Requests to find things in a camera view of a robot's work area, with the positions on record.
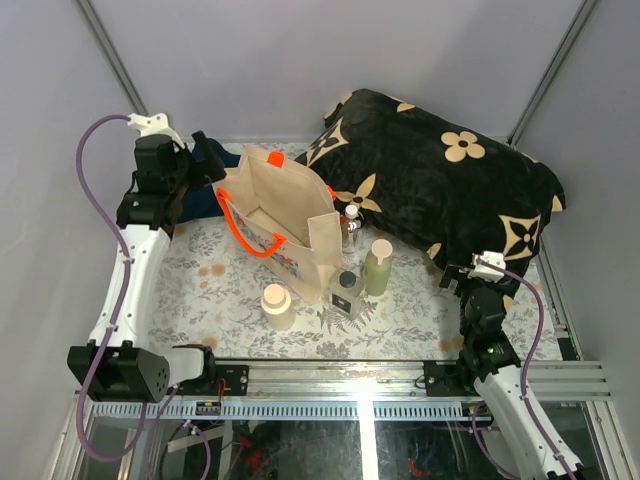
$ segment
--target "glass panel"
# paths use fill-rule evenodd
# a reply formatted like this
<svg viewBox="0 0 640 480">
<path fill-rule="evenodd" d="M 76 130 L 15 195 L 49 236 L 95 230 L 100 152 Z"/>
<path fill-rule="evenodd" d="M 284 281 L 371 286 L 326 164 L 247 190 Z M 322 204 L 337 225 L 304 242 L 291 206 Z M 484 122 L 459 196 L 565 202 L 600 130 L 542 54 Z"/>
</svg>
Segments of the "glass panel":
<svg viewBox="0 0 640 480">
<path fill-rule="evenodd" d="M 603 479 L 582 406 L 543 404 L 543 407 L 558 433 L 586 467 L 585 478 Z M 484 435 L 487 427 L 480 428 Z M 491 444 L 502 447 L 505 457 L 509 458 L 510 452 L 499 429 L 491 430 Z M 376 422 L 376 436 L 380 480 L 504 478 L 480 451 L 468 423 Z M 514 466 L 504 464 L 503 467 L 517 473 Z"/>
<path fill-rule="evenodd" d="M 547 403 L 543 406 L 564 441 L 586 467 L 585 478 L 604 479 L 598 467 L 582 405 Z M 212 462 L 207 479 L 363 478 L 363 439 L 358 421 L 197 420 L 194 423 L 210 439 Z M 136 424 L 135 420 L 96 419 L 92 443 L 102 453 L 119 452 Z M 175 420 L 160 422 L 150 455 L 151 464 L 155 466 L 156 480 L 190 480 L 202 477 L 206 463 L 205 448 L 200 441 L 184 445 L 184 439 L 190 432 L 182 425 L 183 422 Z M 374 426 L 378 477 L 381 480 L 502 478 L 483 456 L 466 424 L 377 421 Z M 491 446 L 502 442 L 504 447 L 499 431 L 494 428 L 493 432 Z M 370 438 L 365 440 L 365 445 L 372 444 Z M 85 461 L 76 469 L 74 478 L 146 479 L 143 459 L 145 441 L 146 435 L 143 434 L 128 464 Z M 496 459 L 500 463 L 508 462 L 510 452 L 506 448 L 502 450 L 504 454 L 500 456 L 498 451 Z M 513 469 L 507 463 L 504 467 Z"/>
</svg>

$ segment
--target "jar lid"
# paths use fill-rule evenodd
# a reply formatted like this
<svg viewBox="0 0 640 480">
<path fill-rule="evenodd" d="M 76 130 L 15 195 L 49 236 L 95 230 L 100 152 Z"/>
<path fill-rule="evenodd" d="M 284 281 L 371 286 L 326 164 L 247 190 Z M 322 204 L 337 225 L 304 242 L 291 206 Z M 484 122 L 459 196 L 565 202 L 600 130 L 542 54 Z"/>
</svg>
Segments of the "jar lid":
<svg viewBox="0 0 640 480">
<path fill-rule="evenodd" d="M 340 286 L 343 288 L 351 288 L 356 284 L 357 279 L 358 277 L 356 277 L 353 272 L 342 272 L 340 274 Z"/>
<path fill-rule="evenodd" d="M 393 253 L 393 246 L 389 240 L 379 239 L 371 245 L 371 253 L 376 257 L 378 265 L 382 265 Z"/>
<path fill-rule="evenodd" d="M 347 205 L 347 208 L 344 209 L 344 214 L 349 220 L 353 220 L 358 217 L 358 206 L 357 205 Z"/>
<path fill-rule="evenodd" d="M 264 300 L 265 305 L 267 305 L 268 307 L 280 308 L 285 304 L 287 300 L 287 292 L 282 285 L 272 283 L 264 289 L 262 299 Z"/>
</svg>

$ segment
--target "bottle label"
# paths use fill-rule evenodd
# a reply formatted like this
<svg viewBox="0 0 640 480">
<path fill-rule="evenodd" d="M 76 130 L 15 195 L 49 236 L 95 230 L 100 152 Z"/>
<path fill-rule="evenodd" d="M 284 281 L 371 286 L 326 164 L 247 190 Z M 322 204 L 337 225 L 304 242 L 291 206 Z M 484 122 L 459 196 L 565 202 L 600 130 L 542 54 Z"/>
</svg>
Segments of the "bottle label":
<svg viewBox="0 0 640 480">
<path fill-rule="evenodd" d="M 351 313 L 351 303 L 347 302 L 344 298 L 337 296 L 335 293 L 331 295 L 331 303 L 340 310 Z"/>
</svg>

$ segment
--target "gray wall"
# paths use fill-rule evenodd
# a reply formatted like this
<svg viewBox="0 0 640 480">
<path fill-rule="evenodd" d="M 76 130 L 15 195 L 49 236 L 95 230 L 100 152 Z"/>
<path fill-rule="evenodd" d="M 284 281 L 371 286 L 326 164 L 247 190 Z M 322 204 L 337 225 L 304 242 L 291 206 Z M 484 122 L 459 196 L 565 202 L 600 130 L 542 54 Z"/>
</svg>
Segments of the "gray wall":
<svg viewBox="0 0 640 480">
<path fill-rule="evenodd" d="M 360 87 L 506 136 L 580 0 L 94 0 L 149 109 L 308 138 Z"/>
<path fill-rule="evenodd" d="M 525 131 L 522 150 L 552 167 L 568 209 L 545 238 L 578 339 L 600 359 L 640 459 L 640 3 L 602 2 Z"/>
<path fill-rule="evenodd" d="M 0 479 L 39 479 L 77 382 L 66 367 L 109 281 L 115 241 L 78 185 L 85 127 L 129 113 L 69 0 L 0 2 Z M 86 172 L 115 212 L 134 166 L 124 122 L 98 131 Z"/>
</svg>

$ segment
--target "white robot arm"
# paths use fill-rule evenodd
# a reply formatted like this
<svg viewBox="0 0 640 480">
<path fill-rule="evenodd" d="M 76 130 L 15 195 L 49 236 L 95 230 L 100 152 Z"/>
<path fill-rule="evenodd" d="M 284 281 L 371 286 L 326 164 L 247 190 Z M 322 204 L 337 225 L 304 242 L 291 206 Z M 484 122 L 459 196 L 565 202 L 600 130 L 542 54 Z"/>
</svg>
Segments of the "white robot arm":
<svg viewBox="0 0 640 480">
<path fill-rule="evenodd" d="M 474 390 L 480 395 L 513 455 L 518 468 L 513 473 L 518 478 L 583 478 L 580 459 L 564 443 L 531 388 L 526 385 L 523 391 L 520 359 L 502 331 L 502 294 L 492 283 L 505 274 L 527 282 L 508 272 L 504 255 L 496 252 L 474 255 L 471 267 L 447 267 L 445 276 L 448 273 L 460 280 L 457 293 L 462 294 L 460 333 L 464 343 L 451 371 L 428 373 L 428 368 L 443 368 L 435 364 L 425 366 L 425 376 L 452 378 L 447 388 L 467 393 Z"/>
<path fill-rule="evenodd" d="M 82 383 L 111 327 L 125 262 L 130 261 L 124 302 L 88 393 L 94 401 L 158 402 L 171 385 L 194 379 L 212 385 L 217 381 L 211 349 L 184 345 L 159 355 L 150 351 L 147 331 L 156 277 L 181 213 L 182 197 L 221 180 L 225 172 L 202 132 L 193 135 L 205 155 L 203 162 L 196 163 L 165 114 L 133 114 L 129 126 L 140 132 L 134 151 L 134 183 L 138 189 L 133 192 L 132 185 L 126 192 L 117 214 L 129 259 L 118 246 L 107 296 L 89 343 L 71 347 L 67 363 Z"/>
</svg>

